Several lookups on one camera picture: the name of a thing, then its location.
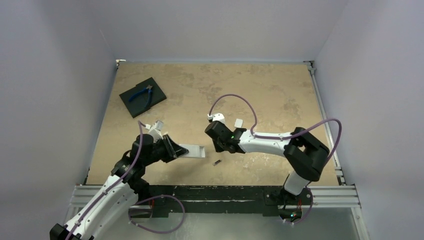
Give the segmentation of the white remote control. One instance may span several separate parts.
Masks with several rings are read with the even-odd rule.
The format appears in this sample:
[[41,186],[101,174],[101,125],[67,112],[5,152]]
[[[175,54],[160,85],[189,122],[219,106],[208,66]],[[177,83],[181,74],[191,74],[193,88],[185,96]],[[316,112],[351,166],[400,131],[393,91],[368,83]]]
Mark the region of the white remote control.
[[183,158],[198,158],[206,157],[205,147],[203,145],[181,144],[182,148],[188,150],[188,153],[182,155]]

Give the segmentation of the white battery cover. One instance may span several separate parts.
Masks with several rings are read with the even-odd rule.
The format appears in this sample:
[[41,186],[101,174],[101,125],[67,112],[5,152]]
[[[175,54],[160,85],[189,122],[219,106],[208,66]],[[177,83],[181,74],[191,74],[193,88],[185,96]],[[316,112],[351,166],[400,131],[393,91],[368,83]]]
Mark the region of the white battery cover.
[[242,128],[243,127],[243,123],[244,121],[240,118],[237,118],[234,122],[234,127],[235,128]]

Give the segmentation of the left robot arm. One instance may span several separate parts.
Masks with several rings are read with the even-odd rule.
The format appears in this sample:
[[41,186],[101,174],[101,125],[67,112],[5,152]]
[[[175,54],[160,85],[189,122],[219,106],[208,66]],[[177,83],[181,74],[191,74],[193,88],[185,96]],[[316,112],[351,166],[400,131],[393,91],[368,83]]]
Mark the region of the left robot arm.
[[190,150],[175,143],[167,134],[154,139],[140,134],[111,171],[100,190],[64,225],[56,224],[49,232],[51,240],[99,240],[115,221],[135,204],[154,201],[149,183],[142,177],[146,167],[169,163],[186,156]]

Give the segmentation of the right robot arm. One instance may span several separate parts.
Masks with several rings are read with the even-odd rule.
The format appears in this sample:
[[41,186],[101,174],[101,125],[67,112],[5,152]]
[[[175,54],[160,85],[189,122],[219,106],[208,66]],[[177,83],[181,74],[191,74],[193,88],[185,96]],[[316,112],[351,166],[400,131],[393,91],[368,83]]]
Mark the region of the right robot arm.
[[330,155],[329,148],[302,127],[296,127],[293,132],[256,136],[246,128],[231,131],[215,120],[204,132],[212,139],[218,153],[264,153],[286,158],[293,171],[285,180],[280,196],[288,204],[298,200],[309,183],[320,179]]

